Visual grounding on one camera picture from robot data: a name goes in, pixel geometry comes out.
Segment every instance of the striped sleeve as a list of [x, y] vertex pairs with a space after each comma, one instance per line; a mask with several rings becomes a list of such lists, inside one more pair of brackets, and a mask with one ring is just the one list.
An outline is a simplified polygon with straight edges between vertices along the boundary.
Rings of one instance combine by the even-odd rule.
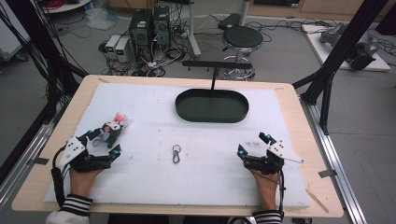
[[255, 212], [253, 213], [253, 216], [256, 219], [257, 224], [261, 224], [261, 223], [279, 224], [282, 221], [281, 215], [277, 210]]
[[90, 214], [92, 199], [69, 194], [64, 201], [64, 205], [60, 211], [76, 214], [78, 216], [87, 217]]

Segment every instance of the black tray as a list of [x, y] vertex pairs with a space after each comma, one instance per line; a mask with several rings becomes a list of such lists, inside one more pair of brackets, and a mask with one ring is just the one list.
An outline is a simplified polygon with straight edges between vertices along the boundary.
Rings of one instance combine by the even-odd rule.
[[189, 89], [175, 105], [181, 118], [193, 122], [236, 123], [248, 113], [248, 99], [237, 91]]

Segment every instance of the wooden table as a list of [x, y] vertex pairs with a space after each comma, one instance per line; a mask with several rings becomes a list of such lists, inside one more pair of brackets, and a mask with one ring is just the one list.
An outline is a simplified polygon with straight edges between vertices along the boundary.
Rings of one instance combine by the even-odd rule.
[[[72, 136], [84, 111], [100, 83], [131, 83], [163, 86], [210, 87], [206, 79], [149, 78], [149, 77], [109, 77], [88, 76], [82, 81], [69, 107], [52, 133], [40, 157], [52, 159], [55, 152]], [[219, 80], [219, 88], [252, 88], [274, 90], [289, 130], [294, 150], [304, 158], [300, 169], [304, 178], [306, 193], [311, 206], [304, 209], [285, 209], [287, 217], [341, 217], [344, 214], [337, 193], [329, 177], [321, 178], [318, 172], [326, 170], [318, 145], [309, 127], [297, 93], [290, 84], [241, 82]], [[55, 211], [57, 203], [45, 203], [44, 197], [52, 181], [51, 161], [47, 165], [36, 164], [27, 176], [12, 208], [18, 211]], [[199, 206], [199, 205], [146, 205], [94, 203], [91, 211], [97, 213], [137, 213], [168, 215], [207, 216], [250, 216], [257, 207], [245, 206]]]

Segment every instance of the floor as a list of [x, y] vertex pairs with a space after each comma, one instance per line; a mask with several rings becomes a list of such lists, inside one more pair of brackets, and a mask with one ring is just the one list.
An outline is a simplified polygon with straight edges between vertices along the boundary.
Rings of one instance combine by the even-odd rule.
[[[83, 10], [75, 10], [54, 17], [56, 25], [78, 21]], [[211, 17], [196, 20], [203, 32], [220, 33]], [[248, 18], [261, 24], [275, 25], [278, 19]], [[107, 31], [89, 29], [87, 19], [67, 25], [70, 32], [61, 41], [75, 60], [90, 74], [102, 74], [106, 60], [98, 46], [112, 34], [122, 34], [129, 20], [119, 20]], [[264, 30], [272, 41], [252, 53], [249, 59], [256, 68], [250, 81], [293, 83], [320, 68], [320, 63], [305, 35], [288, 28]], [[396, 43], [396, 37], [371, 34]], [[219, 61], [231, 52], [223, 52], [220, 35], [197, 35], [202, 51], [199, 60]], [[396, 58], [383, 50], [378, 55], [387, 63], [396, 64]], [[367, 223], [396, 223], [396, 67], [388, 72], [352, 72], [340, 70], [333, 81], [329, 113], [329, 132], [332, 142], [346, 171], [348, 180], [361, 206]], [[211, 72], [204, 68], [188, 71], [180, 63], [165, 67], [167, 77], [210, 79]], [[296, 90], [303, 93], [307, 86]], [[0, 164], [18, 144], [35, 117], [46, 103], [46, 82], [38, 74], [32, 61], [11, 60], [0, 67]], [[0, 211], [2, 223], [43, 223], [48, 213], [25, 213], [10, 207], [15, 192]], [[92, 223], [106, 223], [106, 214], [92, 214]], [[180, 223], [182, 217], [171, 217]], [[284, 223], [291, 223], [285, 218]], [[315, 218], [314, 223], [350, 223], [347, 213], [341, 218]]]

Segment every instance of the keychain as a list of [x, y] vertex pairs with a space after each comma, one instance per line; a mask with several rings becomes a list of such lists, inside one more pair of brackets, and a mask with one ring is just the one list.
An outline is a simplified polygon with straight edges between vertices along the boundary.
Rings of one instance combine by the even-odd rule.
[[178, 164], [180, 162], [180, 157], [178, 156], [178, 153], [181, 151], [181, 146], [174, 145], [173, 146], [173, 151], [174, 151], [173, 162], [174, 162], [174, 164]]

